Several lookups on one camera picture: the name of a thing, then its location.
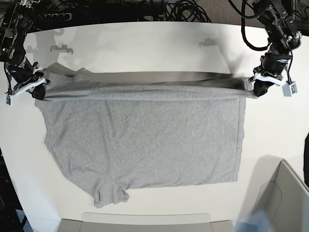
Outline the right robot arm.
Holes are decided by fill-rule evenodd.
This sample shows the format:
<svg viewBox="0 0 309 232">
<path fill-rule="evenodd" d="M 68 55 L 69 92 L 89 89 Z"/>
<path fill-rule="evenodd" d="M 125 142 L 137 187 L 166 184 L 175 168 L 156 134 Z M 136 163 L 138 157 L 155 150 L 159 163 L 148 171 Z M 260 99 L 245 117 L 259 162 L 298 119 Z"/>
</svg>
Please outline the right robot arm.
<svg viewBox="0 0 309 232">
<path fill-rule="evenodd" d="M 14 0 L 4 14 L 0 26 L 0 61 L 3 63 L 8 90 L 6 102 L 11 97 L 28 92 L 33 98 L 43 100 L 45 87 L 50 83 L 44 78 L 37 62 L 30 63 L 26 57 L 24 41 L 34 23 L 33 4 L 38 0 Z"/>
</svg>

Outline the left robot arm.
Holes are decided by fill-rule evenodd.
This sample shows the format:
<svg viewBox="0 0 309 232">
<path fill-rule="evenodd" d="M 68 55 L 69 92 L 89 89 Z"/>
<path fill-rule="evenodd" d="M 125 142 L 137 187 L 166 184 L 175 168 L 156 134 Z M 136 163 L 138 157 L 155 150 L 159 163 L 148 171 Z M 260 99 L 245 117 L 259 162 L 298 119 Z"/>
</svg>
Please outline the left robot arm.
<svg viewBox="0 0 309 232">
<path fill-rule="evenodd" d="M 260 97 L 273 86 L 280 86 L 285 97 L 297 93 L 296 83 L 290 77 L 293 50 L 301 45 L 301 33 L 279 0 L 256 0 L 254 13 L 265 26 L 270 46 L 261 56 L 261 64 L 253 70 L 253 92 Z"/>
</svg>

